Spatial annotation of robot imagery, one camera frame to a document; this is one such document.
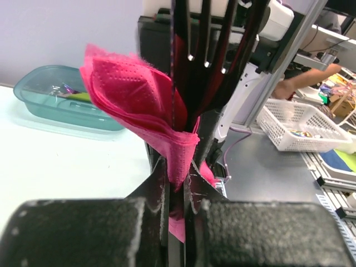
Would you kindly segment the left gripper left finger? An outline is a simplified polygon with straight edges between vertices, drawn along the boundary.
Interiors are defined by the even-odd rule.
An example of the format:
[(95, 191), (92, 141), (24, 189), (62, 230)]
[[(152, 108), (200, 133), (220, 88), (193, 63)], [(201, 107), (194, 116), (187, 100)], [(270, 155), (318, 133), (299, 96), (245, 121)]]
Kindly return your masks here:
[(1, 265), (167, 266), (169, 192), (159, 158), (123, 199), (27, 201), (1, 236)]

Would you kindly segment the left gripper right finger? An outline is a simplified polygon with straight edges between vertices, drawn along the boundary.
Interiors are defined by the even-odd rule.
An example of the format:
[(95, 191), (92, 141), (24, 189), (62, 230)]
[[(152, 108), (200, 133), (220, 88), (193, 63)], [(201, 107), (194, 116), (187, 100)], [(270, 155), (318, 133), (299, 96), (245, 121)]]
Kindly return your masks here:
[(230, 201), (191, 164), (184, 182), (186, 266), (354, 266), (322, 205)]

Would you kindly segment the pink paper napkin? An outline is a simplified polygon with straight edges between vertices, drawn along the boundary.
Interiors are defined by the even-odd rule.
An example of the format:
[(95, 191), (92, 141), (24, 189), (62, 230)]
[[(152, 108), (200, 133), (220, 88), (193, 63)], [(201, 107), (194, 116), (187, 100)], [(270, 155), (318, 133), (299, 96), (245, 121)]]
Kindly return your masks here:
[(186, 179), (196, 145), (197, 126), (184, 130), (187, 110), (171, 78), (135, 55), (109, 53), (89, 44), (80, 74), (91, 102), (142, 138), (167, 160), (175, 191)]

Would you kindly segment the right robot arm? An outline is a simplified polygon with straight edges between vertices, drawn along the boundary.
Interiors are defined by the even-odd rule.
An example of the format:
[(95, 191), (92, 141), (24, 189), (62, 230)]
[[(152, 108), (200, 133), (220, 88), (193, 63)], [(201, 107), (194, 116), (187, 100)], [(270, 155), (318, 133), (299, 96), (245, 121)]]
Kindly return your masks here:
[(143, 1), (140, 56), (172, 76), (213, 166), (235, 116), (266, 95), (304, 16), (281, 1)]

